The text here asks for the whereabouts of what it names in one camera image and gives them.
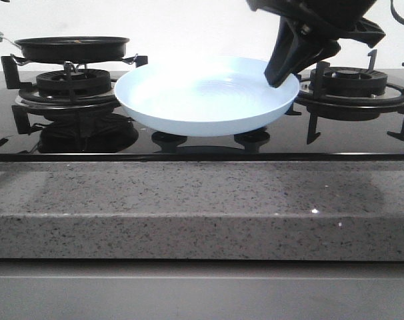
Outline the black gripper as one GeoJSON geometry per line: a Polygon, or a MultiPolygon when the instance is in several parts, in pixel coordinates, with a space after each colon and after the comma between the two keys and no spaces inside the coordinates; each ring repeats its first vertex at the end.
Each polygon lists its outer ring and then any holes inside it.
{"type": "Polygon", "coordinates": [[[272,87],[279,87],[290,74],[341,50],[336,40],[353,39],[374,47],[385,32],[364,18],[374,1],[248,1],[252,11],[258,9],[282,16],[276,44],[265,69],[265,78],[272,87]],[[308,41],[302,24],[310,27],[326,41],[308,41]]]}

